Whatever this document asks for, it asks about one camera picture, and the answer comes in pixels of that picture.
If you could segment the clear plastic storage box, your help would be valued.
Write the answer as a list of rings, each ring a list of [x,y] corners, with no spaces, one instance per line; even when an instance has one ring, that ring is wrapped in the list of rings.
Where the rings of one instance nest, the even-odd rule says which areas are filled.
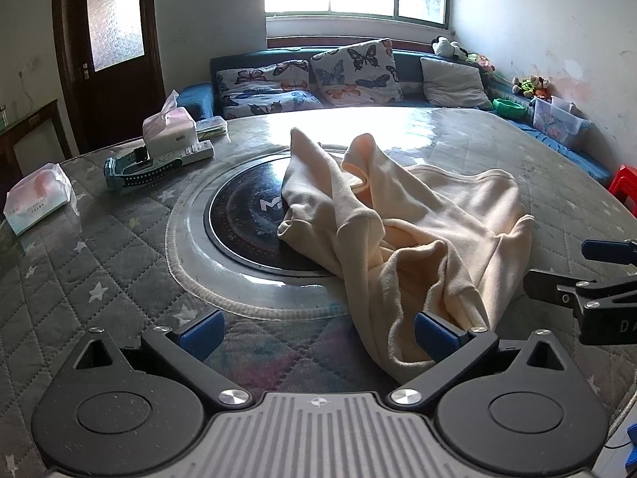
[[[574,114],[573,110],[573,102],[559,97],[535,98],[532,126],[569,149],[579,148],[592,123]]]

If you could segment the red plastic stool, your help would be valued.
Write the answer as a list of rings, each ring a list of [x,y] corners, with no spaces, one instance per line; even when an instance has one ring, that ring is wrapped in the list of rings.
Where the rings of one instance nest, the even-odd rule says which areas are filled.
[[[637,216],[637,168],[621,165],[614,174],[609,192]]]

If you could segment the round black induction cooktop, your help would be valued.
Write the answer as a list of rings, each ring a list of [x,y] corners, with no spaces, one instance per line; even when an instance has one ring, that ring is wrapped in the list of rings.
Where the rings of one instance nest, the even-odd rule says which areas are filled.
[[[209,198],[203,225],[209,240],[230,259],[259,272],[287,277],[326,277],[319,264],[277,237],[287,212],[282,184],[287,155],[234,167]]]

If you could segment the upright butterfly pillow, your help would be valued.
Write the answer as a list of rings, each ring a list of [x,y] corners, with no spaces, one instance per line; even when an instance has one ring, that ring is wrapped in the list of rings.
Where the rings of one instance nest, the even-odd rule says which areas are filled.
[[[314,55],[310,66],[320,96],[334,107],[384,106],[404,98],[389,38]]]

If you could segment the teal black smartwatch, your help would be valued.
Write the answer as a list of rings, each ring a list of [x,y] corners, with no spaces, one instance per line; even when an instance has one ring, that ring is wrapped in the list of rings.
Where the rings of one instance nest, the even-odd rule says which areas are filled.
[[[146,147],[138,147],[123,157],[106,158],[104,177],[111,192],[129,191],[153,184],[182,167],[180,158],[160,161],[151,158]]]

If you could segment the black white plush toy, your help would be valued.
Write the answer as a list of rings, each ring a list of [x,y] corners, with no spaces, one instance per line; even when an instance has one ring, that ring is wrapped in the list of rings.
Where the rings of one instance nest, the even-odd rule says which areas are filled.
[[[469,56],[469,52],[463,49],[457,41],[450,41],[444,36],[438,36],[432,41],[432,50],[437,56],[458,59],[462,62]]]

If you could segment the pink white tissue box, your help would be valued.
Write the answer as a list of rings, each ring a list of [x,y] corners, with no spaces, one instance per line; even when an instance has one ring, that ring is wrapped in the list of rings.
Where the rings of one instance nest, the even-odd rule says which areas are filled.
[[[152,159],[197,143],[195,121],[185,107],[178,105],[178,97],[178,92],[173,90],[161,111],[143,123],[143,140]]]

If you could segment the green flat packet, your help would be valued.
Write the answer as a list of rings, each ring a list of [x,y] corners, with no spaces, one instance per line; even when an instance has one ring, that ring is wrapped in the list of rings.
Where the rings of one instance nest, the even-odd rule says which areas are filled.
[[[224,136],[228,132],[228,122],[220,116],[214,116],[195,122],[197,139],[200,141]]]

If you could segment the white remote control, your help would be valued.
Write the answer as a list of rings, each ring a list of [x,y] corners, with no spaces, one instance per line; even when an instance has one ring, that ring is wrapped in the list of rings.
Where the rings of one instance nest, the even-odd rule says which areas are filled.
[[[178,160],[182,165],[197,163],[198,161],[211,159],[214,156],[214,146],[209,140],[198,141],[182,150],[175,150],[161,155],[165,162]]]

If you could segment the soft pack pink tissues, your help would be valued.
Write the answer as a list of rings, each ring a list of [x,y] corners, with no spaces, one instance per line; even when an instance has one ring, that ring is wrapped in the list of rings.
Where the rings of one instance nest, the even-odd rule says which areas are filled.
[[[47,163],[6,193],[3,213],[16,236],[71,201],[70,180],[57,163]]]

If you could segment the flat butterfly pillow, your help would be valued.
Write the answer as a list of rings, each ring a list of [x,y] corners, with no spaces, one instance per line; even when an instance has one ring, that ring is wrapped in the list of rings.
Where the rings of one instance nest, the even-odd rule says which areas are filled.
[[[310,92],[310,65],[301,59],[219,70],[215,82],[226,120],[323,108]]]

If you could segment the cream sweatshirt garment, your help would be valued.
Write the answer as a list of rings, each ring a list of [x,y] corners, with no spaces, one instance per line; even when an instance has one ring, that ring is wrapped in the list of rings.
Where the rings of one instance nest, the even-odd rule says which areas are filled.
[[[368,134],[336,160],[293,129],[282,195],[279,239],[341,278],[367,353],[399,382],[432,366],[418,313],[496,327],[529,261],[534,219],[501,169],[403,167]]]

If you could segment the green bowl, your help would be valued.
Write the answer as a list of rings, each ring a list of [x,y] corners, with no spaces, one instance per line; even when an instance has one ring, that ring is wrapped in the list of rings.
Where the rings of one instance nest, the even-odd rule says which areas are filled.
[[[528,107],[505,98],[495,98],[492,101],[496,114],[506,120],[520,121],[526,117]]]

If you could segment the small colourful plush toys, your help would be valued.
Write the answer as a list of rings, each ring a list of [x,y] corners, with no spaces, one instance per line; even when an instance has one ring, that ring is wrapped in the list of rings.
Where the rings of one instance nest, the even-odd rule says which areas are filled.
[[[526,98],[538,98],[542,100],[551,99],[551,84],[549,80],[543,76],[528,76],[525,79],[519,79],[514,76],[512,80],[512,91],[516,95],[523,95]]]

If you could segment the grey plain pillow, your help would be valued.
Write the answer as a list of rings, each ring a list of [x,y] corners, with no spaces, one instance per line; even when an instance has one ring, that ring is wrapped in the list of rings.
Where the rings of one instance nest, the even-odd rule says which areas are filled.
[[[423,94],[437,107],[492,108],[481,72],[474,66],[421,57]]]

